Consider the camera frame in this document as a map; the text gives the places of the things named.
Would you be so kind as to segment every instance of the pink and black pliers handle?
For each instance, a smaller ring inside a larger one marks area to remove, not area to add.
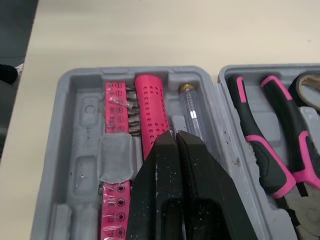
[[[243,78],[233,76],[227,84],[244,138],[251,144],[259,166],[259,182],[266,193],[279,199],[295,186],[296,181],[261,133],[248,104]]]
[[[263,79],[260,86],[281,122],[288,145],[289,169],[296,182],[320,189],[320,155],[296,103],[276,76]]]

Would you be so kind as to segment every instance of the pink screwdriver handle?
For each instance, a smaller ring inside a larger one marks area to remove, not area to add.
[[[141,75],[135,79],[140,106],[143,157],[147,158],[158,136],[169,129],[162,79]]]

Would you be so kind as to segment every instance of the brass cap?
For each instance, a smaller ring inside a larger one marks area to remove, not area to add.
[[[191,84],[184,84],[182,85],[180,88],[179,88],[179,92],[182,93],[184,92],[185,90],[188,90],[188,89],[195,89],[195,87]]]

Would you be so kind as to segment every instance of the table surface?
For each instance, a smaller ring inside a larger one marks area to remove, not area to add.
[[[0,239],[29,240],[57,82],[81,67],[320,62],[316,0],[39,0],[0,165]]]

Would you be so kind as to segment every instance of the pink and black tool handle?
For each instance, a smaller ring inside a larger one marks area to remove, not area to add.
[[[266,193],[275,199],[281,198],[295,186],[296,181],[261,133],[247,101],[243,78],[234,76],[227,83],[244,138],[251,144],[259,166],[259,182]]]
[[[281,122],[288,144],[289,167],[296,182],[320,189],[320,156],[296,103],[276,76],[263,79],[260,86]]]
[[[135,79],[140,107],[143,158],[147,156],[156,138],[169,129],[164,101],[164,84],[153,75],[140,75]]]

